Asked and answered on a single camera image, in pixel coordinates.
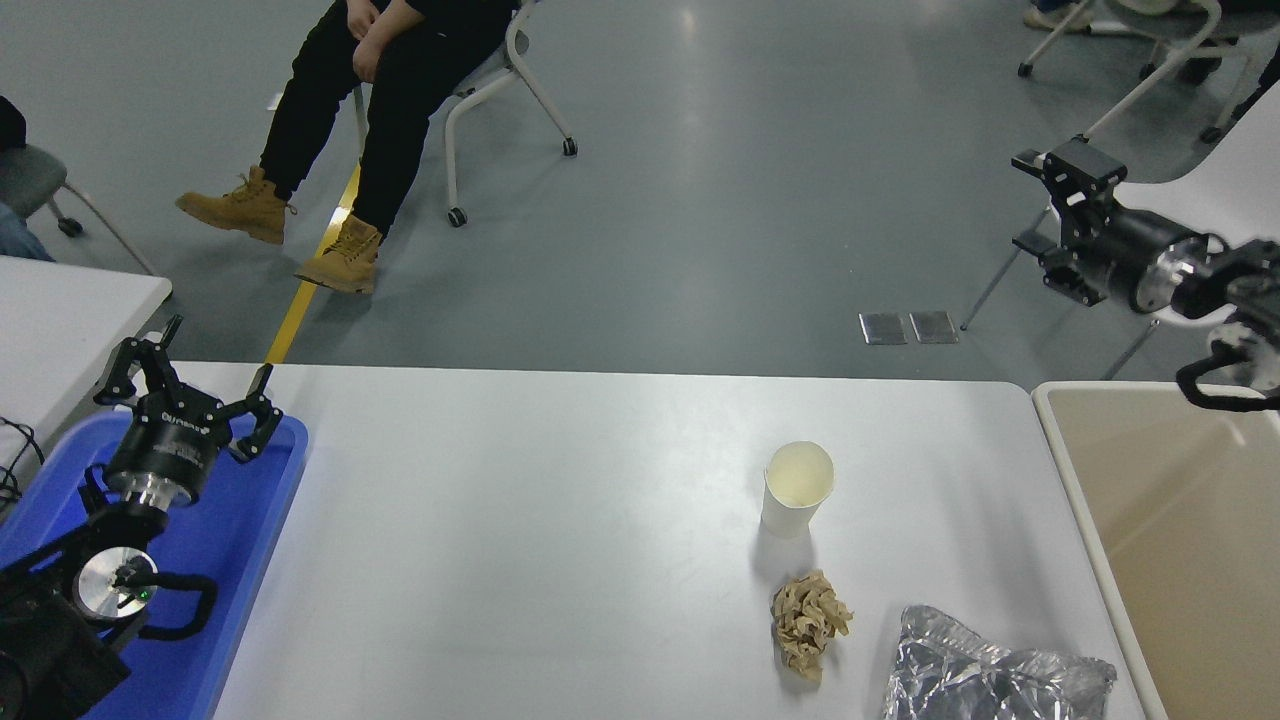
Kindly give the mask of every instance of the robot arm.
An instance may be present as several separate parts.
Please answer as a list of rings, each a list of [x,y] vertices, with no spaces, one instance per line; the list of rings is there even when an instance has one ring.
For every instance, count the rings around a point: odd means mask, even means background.
[[[1061,219],[1057,241],[1028,232],[1014,242],[1044,269],[1044,284],[1082,305],[1108,293],[1134,313],[1171,307],[1198,319],[1231,305],[1210,333],[1210,357],[1176,375],[1187,398],[1215,410],[1280,409],[1280,245],[1251,240],[1231,249],[1148,210],[1115,199],[1128,169],[1074,138],[1051,152],[1028,150],[1015,168],[1038,178]],[[1233,382],[1266,398],[1211,396],[1197,382],[1224,369]]]
[[[282,419],[265,396],[264,365],[241,401],[224,405],[178,379],[166,348],[175,316],[159,342],[125,338],[115,348],[93,400],[129,405],[133,420],[102,479],[84,471],[79,528],[0,569],[0,717],[63,720],[88,712],[129,675],[119,653],[134,638],[180,641],[204,629],[218,585],[202,575],[163,571],[147,544],[163,533],[172,506],[193,505],[227,447],[239,462],[257,457]],[[141,369],[147,392],[136,397]],[[234,438],[230,420],[255,418]],[[180,628],[147,625],[157,592],[196,592]]]

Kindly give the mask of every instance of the work boot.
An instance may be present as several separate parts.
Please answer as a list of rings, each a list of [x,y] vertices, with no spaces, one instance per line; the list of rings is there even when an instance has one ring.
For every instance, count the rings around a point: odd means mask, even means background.
[[[1047,13],[1042,13],[1039,8],[1036,8],[1033,5],[1030,8],[1027,8],[1025,12],[1023,12],[1023,24],[1032,29],[1052,31],[1057,26],[1062,24],[1062,20],[1065,20],[1066,17],[1070,15],[1073,10],[1075,10],[1075,6],[1078,4],[1079,3],[1062,5],[1061,8],[1056,10],[1050,10]],[[1089,28],[1089,23],[1092,22],[1093,22],[1093,13],[1091,10],[1085,10],[1080,13],[1080,17],[1075,18],[1075,20],[1071,22],[1070,27],[1066,28],[1066,32],[1084,32],[1085,29]]]
[[[284,242],[284,210],[294,215],[297,208],[275,196],[275,183],[266,179],[262,168],[253,165],[244,184],[221,197],[187,192],[174,202],[183,213],[206,225],[224,231],[244,231],[250,237],[280,245]]]
[[[374,292],[374,260],[383,233],[355,215],[347,215],[338,240],[319,258],[303,263],[293,277],[339,292]]]

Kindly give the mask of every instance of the white paper cup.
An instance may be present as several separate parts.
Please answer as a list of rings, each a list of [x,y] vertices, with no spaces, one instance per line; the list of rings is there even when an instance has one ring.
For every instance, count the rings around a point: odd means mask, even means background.
[[[783,445],[764,469],[764,507],[760,519],[771,533],[794,538],[809,527],[836,487],[836,468],[822,446],[813,442]]]

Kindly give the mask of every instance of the tan bin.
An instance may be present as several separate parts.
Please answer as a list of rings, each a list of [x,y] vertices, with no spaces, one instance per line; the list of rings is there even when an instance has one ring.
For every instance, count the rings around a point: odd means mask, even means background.
[[[1148,717],[1280,717],[1280,416],[1172,383],[1032,398]]]

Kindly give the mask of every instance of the gray chair seat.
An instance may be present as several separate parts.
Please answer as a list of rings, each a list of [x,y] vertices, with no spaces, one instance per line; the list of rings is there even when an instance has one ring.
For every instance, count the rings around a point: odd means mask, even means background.
[[[1204,13],[1167,13],[1164,15],[1144,15],[1125,8],[1116,0],[1107,0],[1107,10],[1117,20],[1135,32],[1151,37],[1171,40],[1190,40],[1204,27]],[[1222,13],[1222,19],[1213,28],[1211,37],[1240,37],[1257,35],[1280,24],[1280,15],[1268,12]]]
[[[0,202],[27,219],[44,208],[67,182],[67,165],[28,145],[0,152]]]

